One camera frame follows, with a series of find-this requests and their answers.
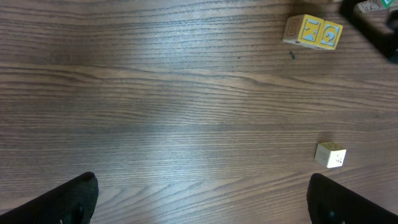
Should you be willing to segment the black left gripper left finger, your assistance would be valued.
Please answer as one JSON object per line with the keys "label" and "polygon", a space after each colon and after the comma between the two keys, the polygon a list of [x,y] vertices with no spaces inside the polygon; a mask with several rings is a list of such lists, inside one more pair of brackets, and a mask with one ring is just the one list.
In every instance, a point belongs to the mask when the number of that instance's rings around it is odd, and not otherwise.
{"label": "black left gripper left finger", "polygon": [[1,215],[2,224],[89,224],[98,200],[98,180],[85,172]]}

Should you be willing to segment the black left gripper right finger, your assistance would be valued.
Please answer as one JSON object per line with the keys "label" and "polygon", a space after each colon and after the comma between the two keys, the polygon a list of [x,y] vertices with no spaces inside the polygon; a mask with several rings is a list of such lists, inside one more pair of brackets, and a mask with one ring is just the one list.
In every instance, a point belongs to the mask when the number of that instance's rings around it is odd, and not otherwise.
{"label": "black left gripper right finger", "polygon": [[322,174],[314,173],[307,190],[313,224],[397,223],[397,215]]}

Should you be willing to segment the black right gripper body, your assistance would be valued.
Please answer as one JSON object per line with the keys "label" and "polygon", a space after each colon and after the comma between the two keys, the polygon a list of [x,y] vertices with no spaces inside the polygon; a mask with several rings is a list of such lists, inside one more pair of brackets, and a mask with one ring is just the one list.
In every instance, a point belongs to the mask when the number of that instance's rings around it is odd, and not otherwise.
{"label": "black right gripper body", "polygon": [[386,26],[392,33],[383,33],[365,16],[355,12],[355,5],[360,0],[344,0],[340,4],[339,13],[358,30],[388,61],[397,64],[397,9],[389,14]]}

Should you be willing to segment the yellow G letter block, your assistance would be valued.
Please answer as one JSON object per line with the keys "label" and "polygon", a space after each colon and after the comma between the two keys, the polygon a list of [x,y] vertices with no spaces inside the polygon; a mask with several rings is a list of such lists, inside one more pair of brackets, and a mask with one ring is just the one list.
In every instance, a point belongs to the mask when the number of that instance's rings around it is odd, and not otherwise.
{"label": "yellow G letter block", "polygon": [[343,26],[331,21],[325,21],[317,40],[317,46],[321,49],[335,50],[338,45]]}

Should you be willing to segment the yellow S letter block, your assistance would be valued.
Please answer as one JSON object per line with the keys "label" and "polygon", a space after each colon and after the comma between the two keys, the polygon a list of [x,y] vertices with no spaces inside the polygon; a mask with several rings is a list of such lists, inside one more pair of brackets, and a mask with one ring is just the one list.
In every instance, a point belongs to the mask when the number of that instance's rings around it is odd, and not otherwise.
{"label": "yellow S letter block", "polygon": [[314,159],[328,169],[341,167],[344,163],[347,149],[334,142],[317,144]]}

